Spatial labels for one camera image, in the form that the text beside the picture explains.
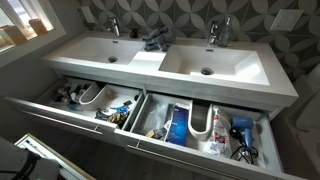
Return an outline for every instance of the drain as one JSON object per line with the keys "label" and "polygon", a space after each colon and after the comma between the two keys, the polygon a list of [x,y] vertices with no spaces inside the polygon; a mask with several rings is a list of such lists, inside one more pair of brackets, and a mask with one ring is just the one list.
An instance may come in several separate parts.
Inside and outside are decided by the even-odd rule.
{"label": "drain", "polygon": [[117,60],[118,60],[118,58],[116,58],[115,56],[110,56],[110,57],[108,58],[108,61],[111,62],[111,63],[114,63],[114,62],[116,62]]}
{"label": "drain", "polygon": [[201,69],[201,73],[203,74],[203,75],[211,75],[211,74],[213,74],[213,71],[210,69],[210,68],[202,68]]}

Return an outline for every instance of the blue hair dryer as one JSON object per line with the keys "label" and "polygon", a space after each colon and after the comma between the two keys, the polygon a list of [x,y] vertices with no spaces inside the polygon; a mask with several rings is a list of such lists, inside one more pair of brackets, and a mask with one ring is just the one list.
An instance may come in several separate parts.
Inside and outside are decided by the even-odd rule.
{"label": "blue hair dryer", "polygon": [[244,129],[244,141],[248,148],[252,148],[252,133],[253,121],[249,117],[232,117],[231,127]]}

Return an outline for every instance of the sink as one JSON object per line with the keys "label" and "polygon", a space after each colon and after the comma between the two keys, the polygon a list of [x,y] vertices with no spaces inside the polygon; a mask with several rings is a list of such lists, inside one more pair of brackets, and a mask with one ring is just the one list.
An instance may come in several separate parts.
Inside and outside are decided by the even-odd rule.
{"label": "sink", "polygon": [[[127,65],[137,52],[142,49],[143,45],[144,42],[139,41],[86,37],[64,47],[59,56],[77,60]],[[116,61],[110,62],[109,59],[116,59]]]}
{"label": "sink", "polygon": [[[213,73],[204,75],[203,68]],[[256,51],[172,45],[159,71],[270,85]]]}

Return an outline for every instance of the faucet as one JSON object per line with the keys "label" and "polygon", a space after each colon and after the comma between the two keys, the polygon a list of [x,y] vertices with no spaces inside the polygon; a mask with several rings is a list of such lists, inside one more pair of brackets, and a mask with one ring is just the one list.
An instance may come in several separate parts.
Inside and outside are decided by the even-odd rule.
{"label": "faucet", "polygon": [[209,30],[208,44],[215,45],[220,35],[219,21],[212,21]]}
{"label": "faucet", "polygon": [[117,18],[116,17],[111,17],[110,21],[111,21],[112,25],[111,25],[111,27],[109,27],[107,29],[107,31],[113,30],[113,32],[116,33],[116,36],[120,37],[121,36],[121,32],[120,32],[120,26],[119,26]]}

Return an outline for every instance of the drawer handle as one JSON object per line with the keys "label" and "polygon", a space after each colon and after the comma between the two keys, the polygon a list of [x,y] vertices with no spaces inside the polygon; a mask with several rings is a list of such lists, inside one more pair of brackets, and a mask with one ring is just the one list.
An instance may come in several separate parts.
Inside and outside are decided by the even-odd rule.
{"label": "drawer handle", "polygon": [[203,166],[192,164],[192,163],[189,163],[189,162],[186,162],[186,161],[175,159],[175,158],[172,158],[172,157],[169,157],[169,156],[165,156],[165,155],[162,155],[162,154],[159,154],[159,153],[155,153],[155,152],[152,152],[152,151],[141,149],[141,148],[139,148],[139,145],[140,145],[140,141],[138,142],[138,144],[136,146],[127,145],[127,147],[129,149],[132,149],[132,150],[144,152],[146,154],[150,154],[150,155],[154,155],[154,156],[157,156],[157,157],[160,157],[160,158],[164,158],[164,159],[168,159],[168,160],[171,160],[171,161],[175,161],[177,163],[181,163],[181,164],[184,164],[184,165],[192,166],[192,167],[197,168],[197,169],[201,169],[201,170],[208,171],[208,172],[211,172],[211,173],[219,174],[219,175],[226,176],[226,177],[229,177],[229,178],[232,178],[232,179],[242,179],[240,177],[233,176],[231,174],[223,173],[223,172],[216,171],[216,170],[213,170],[213,169],[209,169],[209,168],[206,168],[206,167],[203,167]]}
{"label": "drawer handle", "polygon": [[44,119],[47,119],[49,121],[54,121],[54,122],[57,122],[57,123],[60,123],[60,124],[68,125],[70,127],[74,127],[74,128],[78,128],[78,129],[82,129],[82,130],[85,130],[85,131],[88,131],[88,132],[92,132],[92,133],[95,133],[95,134],[102,135],[102,132],[99,132],[99,131],[95,131],[95,130],[91,130],[91,129],[88,129],[88,128],[85,128],[85,127],[77,126],[77,125],[74,125],[74,124],[71,124],[71,123],[63,122],[63,121],[60,121],[60,120],[57,120],[57,119],[54,119],[54,118],[50,118],[50,117],[47,117],[47,116],[43,116],[43,115],[40,115],[40,114],[36,114],[36,113],[24,111],[24,110],[19,110],[19,111],[24,112],[26,114],[33,115],[33,116],[37,116],[37,117],[40,117],[40,118],[44,118]]}

